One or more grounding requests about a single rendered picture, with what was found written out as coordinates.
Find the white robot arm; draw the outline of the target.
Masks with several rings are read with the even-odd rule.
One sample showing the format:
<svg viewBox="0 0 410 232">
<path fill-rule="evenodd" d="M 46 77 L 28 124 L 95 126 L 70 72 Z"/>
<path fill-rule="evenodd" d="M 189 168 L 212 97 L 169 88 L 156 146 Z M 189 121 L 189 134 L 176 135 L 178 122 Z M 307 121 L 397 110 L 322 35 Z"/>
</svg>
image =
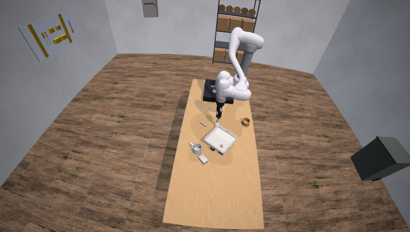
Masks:
<svg viewBox="0 0 410 232">
<path fill-rule="evenodd" d="M 236 51 L 239 45 L 244 45 L 244 53 L 239 64 L 236 59 Z M 251 92 L 248 90 L 249 83 L 246 74 L 253 56 L 257 49 L 261 49 L 264 45 L 264 39 L 251 32 L 243 31 L 236 27 L 233 29 L 229 38 L 229 59 L 234 67 L 237 75 L 232 77 L 227 71 L 221 71 L 216 79 L 216 84 L 211 86 L 216 93 L 216 100 L 220 103 L 226 102 L 226 98 L 235 100 L 247 101 L 250 99 Z"/>
</svg>

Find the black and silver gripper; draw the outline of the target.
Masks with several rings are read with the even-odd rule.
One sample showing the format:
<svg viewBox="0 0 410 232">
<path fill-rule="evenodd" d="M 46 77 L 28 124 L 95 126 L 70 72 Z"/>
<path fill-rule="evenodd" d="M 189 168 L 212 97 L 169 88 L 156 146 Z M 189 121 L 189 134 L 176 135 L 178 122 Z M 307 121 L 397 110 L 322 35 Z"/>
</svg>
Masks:
<svg viewBox="0 0 410 232">
<path fill-rule="evenodd" d="M 217 105 L 216 115 L 218 114 L 217 121 L 220 121 L 220 117 L 221 117 L 221 114 L 222 114 L 222 107 L 224 106 L 224 104 L 225 104 L 225 102 L 224 103 L 220 103 L 218 101 L 216 102 L 216 105 Z"/>
</svg>

